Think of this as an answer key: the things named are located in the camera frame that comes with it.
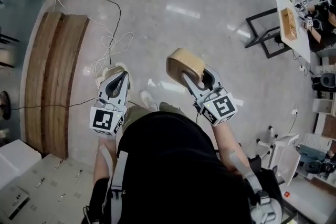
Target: white shoe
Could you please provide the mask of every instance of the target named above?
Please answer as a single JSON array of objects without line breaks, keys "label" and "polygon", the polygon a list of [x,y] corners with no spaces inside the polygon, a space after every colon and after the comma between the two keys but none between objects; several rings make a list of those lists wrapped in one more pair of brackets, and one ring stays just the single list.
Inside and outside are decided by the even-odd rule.
[{"label": "white shoe", "polygon": [[158,105],[154,102],[154,99],[149,92],[141,91],[140,92],[140,99],[144,103],[144,105],[147,109],[152,108],[154,111],[159,110]]}]

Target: white marker cube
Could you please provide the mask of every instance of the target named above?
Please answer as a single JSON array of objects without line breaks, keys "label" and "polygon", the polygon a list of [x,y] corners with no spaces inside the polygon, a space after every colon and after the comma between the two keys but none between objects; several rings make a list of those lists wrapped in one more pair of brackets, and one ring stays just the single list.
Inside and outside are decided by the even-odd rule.
[{"label": "white marker cube", "polygon": [[237,112],[237,106],[231,93],[204,102],[201,107],[201,114],[210,121],[212,126],[228,121]]},{"label": "white marker cube", "polygon": [[123,112],[92,106],[90,111],[90,128],[101,134],[116,134],[123,119]]}]

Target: white cable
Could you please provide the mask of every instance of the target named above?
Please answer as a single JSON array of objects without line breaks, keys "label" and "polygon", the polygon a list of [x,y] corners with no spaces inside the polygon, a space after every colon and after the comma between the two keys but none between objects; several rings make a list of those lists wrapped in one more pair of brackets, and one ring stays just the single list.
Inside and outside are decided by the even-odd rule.
[{"label": "white cable", "polygon": [[[53,9],[52,11],[55,10],[55,7],[56,7],[56,1],[58,1],[59,4],[60,4],[60,5],[61,5],[61,6],[62,6],[68,13],[70,13],[70,14],[74,14],[74,15],[78,15],[78,14],[76,14],[76,13],[72,13],[70,10],[68,10],[68,9],[61,3],[60,0],[55,0],[55,3],[54,3],[54,9]],[[132,40],[133,40],[133,37],[134,37],[134,33],[132,33],[132,32],[127,32],[127,33],[124,34],[118,41],[116,41],[116,39],[113,37],[113,33],[112,33],[111,31],[109,31],[109,30],[107,29],[107,27],[106,27],[104,24],[99,23],[99,22],[97,22],[96,20],[94,20],[94,19],[92,19],[92,18],[90,18],[90,17],[88,17],[88,18],[89,18],[90,20],[92,20],[93,22],[95,22],[96,24],[103,26],[103,27],[105,28],[105,30],[106,30],[108,33],[110,33],[110,34],[112,35],[112,36],[104,35],[104,36],[101,37],[101,43],[102,43],[103,46],[107,49],[107,51],[103,54],[103,56],[102,56],[98,61],[93,62],[93,63],[91,64],[91,66],[90,66],[90,73],[91,73],[91,76],[96,80],[96,79],[98,79],[98,73],[101,72],[101,71],[103,70],[103,68],[104,68],[104,66],[105,66],[105,64],[106,64],[106,60],[107,60],[108,58],[110,58],[110,56],[112,56],[112,55],[116,55],[116,54],[121,54],[121,53],[123,53],[123,52],[125,52],[125,51],[128,50],[128,48],[130,47],[130,45],[131,45],[131,43],[132,43]],[[111,54],[109,55],[108,53],[109,53],[110,49],[111,49],[111,51],[112,51],[112,49],[114,48],[114,46],[115,46],[117,43],[119,43],[119,42],[122,40],[122,38],[123,38],[124,36],[126,36],[126,35],[128,35],[128,34],[131,34],[131,35],[132,35],[132,38],[131,38],[130,42],[128,43],[126,49],[123,50],[123,51],[118,51],[118,52],[111,53]],[[106,46],[105,43],[103,42],[103,38],[104,38],[104,37],[112,38],[112,42],[111,42],[111,44],[110,44],[109,46]]]}]

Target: gray floor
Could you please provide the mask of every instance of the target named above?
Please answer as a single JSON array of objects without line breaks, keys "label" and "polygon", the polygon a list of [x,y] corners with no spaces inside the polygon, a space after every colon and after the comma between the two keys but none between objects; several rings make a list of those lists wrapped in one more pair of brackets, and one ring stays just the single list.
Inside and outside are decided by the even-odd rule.
[{"label": "gray floor", "polygon": [[[0,26],[2,33],[19,39],[8,45],[0,44],[0,61],[15,68],[0,67],[0,90],[7,91],[12,107],[19,107],[19,90],[22,66],[26,54],[28,40],[44,0],[1,0]],[[7,138],[12,141],[21,138],[19,112],[12,111],[8,121],[0,121],[0,129],[9,129]]]},{"label": "gray floor", "polygon": [[[262,137],[269,125],[277,133],[290,130],[294,118],[292,109],[298,109],[293,132],[311,132],[313,92],[310,76],[299,71],[300,64],[293,60],[291,51],[267,59],[260,46],[245,49],[252,38],[245,18],[275,7],[275,0],[112,0],[121,9],[121,21],[116,39],[127,32],[134,33],[129,49],[112,56],[112,62],[125,63],[133,78],[131,100],[141,103],[139,91],[147,89],[160,101],[180,107],[191,119],[196,118],[193,98],[165,72],[166,57],[176,48],[184,47],[216,69],[226,89],[244,101],[230,125],[249,156],[261,153],[255,139]],[[61,0],[76,14],[87,14],[114,31],[119,11],[105,0]],[[53,0],[47,4],[53,8]],[[56,10],[66,11],[57,5]],[[257,29],[278,25],[276,15],[256,21]],[[102,26],[90,22],[85,34],[72,86],[71,104],[93,98],[97,87],[90,74],[92,62],[106,49],[101,37],[108,35]],[[117,44],[112,52],[122,51],[130,34]],[[270,51],[278,49],[273,41],[267,43]],[[312,56],[312,69],[317,59]],[[69,155],[77,161],[94,164],[97,136],[89,129],[90,106],[93,101],[70,109]],[[199,117],[199,125],[214,141],[208,122]]]}]

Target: wooden block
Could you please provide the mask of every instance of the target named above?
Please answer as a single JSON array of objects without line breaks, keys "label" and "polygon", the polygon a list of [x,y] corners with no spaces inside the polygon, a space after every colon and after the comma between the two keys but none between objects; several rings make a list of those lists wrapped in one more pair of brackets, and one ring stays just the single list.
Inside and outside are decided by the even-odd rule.
[{"label": "wooden block", "polygon": [[41,132],[46,153],[68,157],[68,120],[73,75],[78,53],[89,23],[84,15],[66,15],[49,52],[42,91]]},{"label": "wooden block", "polygon": [[285,37],[287,37],[289,40],[297,39],[296,24],[293,12],[289,8],[285,8],[281,11],[281,16]]},{"label": "wooden block", "polygon": [[[28,65],[25,106],[41,105],[46,62],[53,39],[57,36],[64,14],[45,13],[38,28]],[[26,142],[39,152],[45,151],[41,133],[41,107],[25,110]]]}]

